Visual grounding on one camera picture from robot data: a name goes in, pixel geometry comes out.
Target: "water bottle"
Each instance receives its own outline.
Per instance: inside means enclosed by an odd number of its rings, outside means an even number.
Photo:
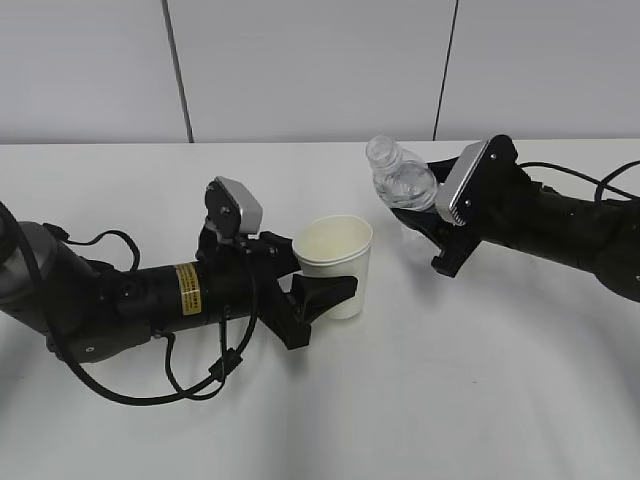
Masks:
[[[438,181],[415,153],[384,135],[371,140],[366,153],[376,192],[387,207],[416,211],[434,208]]]
[[[376,192],[387,207],[419,212],[435,209],[438,181],[420,157],[384,135],[372,139],[366,153]],[[402,254],[412,264],[428,265],[437,254],[431,242],[404,224],[401,235]]]

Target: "cable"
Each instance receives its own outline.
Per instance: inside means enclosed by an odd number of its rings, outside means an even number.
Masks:
[[[74,240],[69,240],[69,234],[62,228],[57,225],[52,225],[51,223],[43,223],[42,226],[46,228],[51,235],[53,235],[57,240],[60,240],[67,245],[78,245],[81,247],[89,247],[91,245],[95,245],[100,240],[102,240],[107,235],[115,235],[116,237],[121,238],[124,243],[127,244],[129,250],[133,255],[133,263],[131,264],[130,272],[135,272],[138,270],[140,266],[140,249],[136,245],[136,242],[133,241],[133,238],[129,236],[129,234],[123,232],[122,230],[107,230],[105,232],[96,235],[93,239],[88,242],[76,242]]]
[[[596,191],[593,194],[593,202],[596,205],[600,204],[602,202],[602,194],[604,193],[604,190],[605,189],[611,190],[611,187],[609,187],[609,182],[614,178],[616,178],[618,175],[621,175],[622,173],[626,172],[630,168],[635,167],[637,165],[640,165],[640,160],[635,160],[633,162],[625,163],[621,167],[616,168],[613,172],[611,172],[609,175],[604,177],[602,180],[600,180],[598,182],[598,186],[596,187]]]
[[[189,400],[195,400],[195,401],[209,400],[215,397],[216,395],[218,395],[218,393],[220,393],[220,391],[222,390],[222,387],[224,387],[227,381],[227,372],[226,372],[226,366],[225,366],[225,356],[227,354],[227,320],[228,320],[227,316],[223,315],[222,318],[220,319],[220,324],[219,324],[220,326],[220,360],[221,360],[221,369],[222,369],[222,378],[220,380],[220,385],[218,386],[218,388],[216,388],[214,391],[210,393],[206,393],[202,395],[197,395],[197,394],[189,395],[188,397],[186,397]],[[184,389],[178,383],[178,380],[176,379],[173,373],[173,369],[171,368],[171,356],[173,354],[173,347],[176,343],[176,336],[172,332],[163,332],[160,335],[167,339],[167,349],[164,357],[164,373],[166,374],[167,379],[169,380],[169,383],[175,389],[176,392],[184,392]]]
[[[601,181],[601,180],[598,180],[596,178],[593,178],[593,177],[590,177],[588,175],[585,175],[582,172],[578,172],[576,170],[572,170],[572,169],[567,168],[567,167],[562,167],[560,165],[555,165],[553,163],[527,162],[527,163],[521,163],[518,166],[520,168],[540,167],[540,168],[548,168],[548,169],[551,169],[551,170],[557,170],[559,172],[566,173],[566,174],[569,174],[569,175],[573,175],[574,177],[581,178],[582,180],[585,180],[587,182],[593,183],[594,185],[600,185],[604,181],[604,179]],[[609,191],[611,191],[613,193],[617,193],[620,196],[628,198],[629,200],[640,200],[640,197],[637,197],[637,196],[635,196],[635,195],[633,195],[633,194],[631,194],[629,192],[625,192],[624,190],[620,190],[619,188],[612,187],[611,185],[608,185],[608,182],[606,182],[604,184],[603,188],[606,189],[606,190],[609,190]]]
[[[183,398],[187,398],[189,395],[198,393],[215,381],[215,376],[211,374],[209,377],[200,381],[193,387],[184,390],[183,392],[159,397],[130,397],[127,395],[121,395],[112,390],[109,390],[102,384],[98,383],[78,363],[71,350],[69,350],[64,336],[58,330],[58,327],[51,321],[48,302],[44,293],[44,281],[42,279],[42,275],[40,274],[40,269],[38,267],[33,249],[31,248],[27,237],[22,231],[20,224],[13,216],[11,211],[9,211],[9,209],[2,202],[0,202],[0,218],[4,221],[5,228],[15,238],[18,249],[20,250],[20,253],[24,258],[25,265],[29,273],[29,278],[31,279],[31,282],[33,284],[34,295],[42,311],[44,322],[47,325],[47,329],[49,330],[49,334],[51,336],[51,340],[53,341],[55,349],[60,355],[60,358],[67,364],[69,369],[76,375],[76,377],[78,377],[78,379],[85,384],[85,386],[93,390],[98,395],[106,398],[107,400],[111,400],[116,403],[132,406],[150,406],[163,405],[182,400]]]
[[[244,336],[240,343],[238,344],[237,352],[238,355],[241,355],[247,345],[249,344],[249,340],[251,340],[251,336],[253,335],[253,331],[256,328],[256,323],[258,322],[258,305],[259,305],[259,291],[258,291],[258,282],[256,281],[256,275],[251,268],[251,263],[249,262],[249,258],[245,256],[245,268],[247,269],[247,273],[249,275],[249,281],[251,282],[251,314],[249,316],[249,323],[247,324],[247,329],[244,332]]]
[[[249,281],[251,283],[251,313],[249,317],[249,323],[247,324],[247,328],[244,332],[242,340],[238,344],[238,347],[236,348],[236,350],[235,351],[233,351],[233,349],[227,350],[226,323],[229,320],[229,315],[225,311],[220,321],[220,359],[219,359],[220,370],[221,370],[220,386],[211,393],[202,394],[202,395],[195,395],[195,394],[189,395],[187,398],[189,398],[190,400],[196,400],[196,401],[209,400],[215,397],[220,392],[220,390],[222,390],[222,387],[226,382],[228,373],[231,373],[234,367],[237,366],[237,364],[234,365],[233,363],[231,363],[229,365],[230,368],[227,370],[227,366],[225,365],[226,364],[225,359],[227,358],[227,354],[233,354],[236,358],[240,358],[240,355],[242,354],[244,349],[247,347],[249,341],[251,340],[253,332],[255,330],[256,323],[258,321],[258,305],[259,305],[258,284],[255,278],[255,273],[251,268],[251,262],[249,261],[249,258],[246,254],[244,254],[244,263],[247,269],[247,274],[249,276]],[[160,333],[160,336],[167,339],[167,349],[165,351],[165,357],[164,357],[165,375],[167,376],[169,383],[171,383],[171,386],[175,389],[175,391],[182,392],[184,390],[176,380],[176,377],[173,373],[173,369],[171,368],[171,356],[173,355],[173,347],[175,345],[176,336],[174,333],[171,333],[171,332],[162,332]],[[216,364],[214,364],[211,367],[210,371],[215,369],[215,367],[216,367]],[[212,374],[217,377],[217,372],[212,372]]]

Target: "table surface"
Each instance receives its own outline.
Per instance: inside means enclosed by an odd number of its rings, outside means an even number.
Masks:
[[[466,142],[408,144],[425,160]],[[522,161],[602,177],[640,140],[517,142]],[[294,235],[334,213],[375,231],[363,314],[314,325],[287,352],[259,325],[221,397],[134,408],[81,385],[39,335],[0,318],[0,478],[636,479],[640,475],[640,307],[583,272],[482,245],[456,279],[403,248],[371,185],[364,145],[0,147],[2,201],[75,239],[129,232],[142,266],[193,257],[203,194],[242,181],[263,228]],[[568,195],[593,186],[531,170]],[[640,171],[618,184],[631,191]],[[82,250],[126,268],[117,239]],[[230,326],[239,338],[245,320]],[[168,393],[164,340],[91,365],[127,394]],[[217,328],[179,334],[183,383],[206,375]]]

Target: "white paper cup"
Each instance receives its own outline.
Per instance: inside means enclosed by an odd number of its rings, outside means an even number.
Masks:
[[[327,312],[336,320],[351,318],[362,311],[369,273],[369,253],[373,229],[359,217],[334,215],[311,223],[293,240],[302,273],[308,277],[358,279],[356,294]]]

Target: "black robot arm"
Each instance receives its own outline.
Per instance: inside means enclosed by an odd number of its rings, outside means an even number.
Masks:
[[[431,264],[443,275],[454,277],[487,241],[591,272],[640,301],[640,202],[563,196],[532,181],[516,158],[505,135],[470,145],[430,165],[443,183],[435,209],[393,213],[441,249]]]
[[[98,393],[129,405],[154,405],[196,399],[193,394],[211,381],[224,383],[240,363],[257,319],[286,348],[303,347],[309,344],[311,323],[355,294],[355,277],[298,274],[284,292],[278,280],[300,270],[292,242],[258,233],[262,208],[242,184],[216,178],[207,187],[205,203],[208,212],[194,262],[138,270],[135,244],[126,234],[109,231],[132,247],[135,261],[128,272],[79,257],[67,247],[76,243],[64,230],[18,224],[1,205],[0,310],[43,334],[48,348]],[[125,397],[93,385],[78,365],[109,358],[153,336],[173,338],[179,330],[212,323],[222,327],[246,316],[251,319],[240,344],[225,349],[209,379],[187,392],[176,388],[176,394],[155,399]]]

